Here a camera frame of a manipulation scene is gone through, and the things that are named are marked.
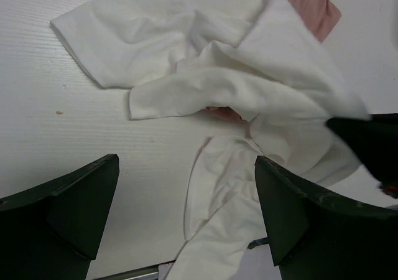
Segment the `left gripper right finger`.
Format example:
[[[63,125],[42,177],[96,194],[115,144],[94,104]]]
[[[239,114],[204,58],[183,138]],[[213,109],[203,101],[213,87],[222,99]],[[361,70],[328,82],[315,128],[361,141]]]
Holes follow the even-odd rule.
[[[255,181],[282,279],[396,279],[397,212],[337,194],[258,157]]]

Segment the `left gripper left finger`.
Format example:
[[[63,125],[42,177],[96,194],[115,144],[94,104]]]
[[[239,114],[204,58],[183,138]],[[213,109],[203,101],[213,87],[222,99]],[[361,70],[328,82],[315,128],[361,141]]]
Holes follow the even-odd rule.
[[[1,279],[85,279],[119,177],[108,154],[1,199]]]

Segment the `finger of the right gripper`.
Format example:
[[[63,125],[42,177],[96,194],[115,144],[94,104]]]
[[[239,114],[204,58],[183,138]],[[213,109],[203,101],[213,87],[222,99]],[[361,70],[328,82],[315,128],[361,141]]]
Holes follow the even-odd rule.
[[[397,186],[397,114],[369,120],[330,118],[329,130],[342,139],[382,187]]]

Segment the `pink printed t shirt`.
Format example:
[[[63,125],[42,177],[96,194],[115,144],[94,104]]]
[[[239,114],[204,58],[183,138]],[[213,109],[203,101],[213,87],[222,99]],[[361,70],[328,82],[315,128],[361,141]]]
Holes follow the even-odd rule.
[[[294,9],[307,29],[323,42],[338,23],[341,12],[330,0],[286,0]],[[263,13],[269,8],[269,0],[219,0],[220,9],[229,12],[250,11],[250,29],[261,24]]]

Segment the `white t shirt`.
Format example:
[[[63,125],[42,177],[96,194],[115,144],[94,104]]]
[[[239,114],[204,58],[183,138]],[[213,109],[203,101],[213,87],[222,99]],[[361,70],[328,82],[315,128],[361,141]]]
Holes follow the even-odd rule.
[[[94,0],[50,23],[100,86],[130,91],[133,120],[206,112],[248,125],[214,136],[190,176],[186,245],[168,279],[230,279],[265,234],[254,164],[266,156],[329,187],[359,161],[325,127],[333,116],[368,118],[318,39],[286,0],[269,0],[260,25],[219,0]]]

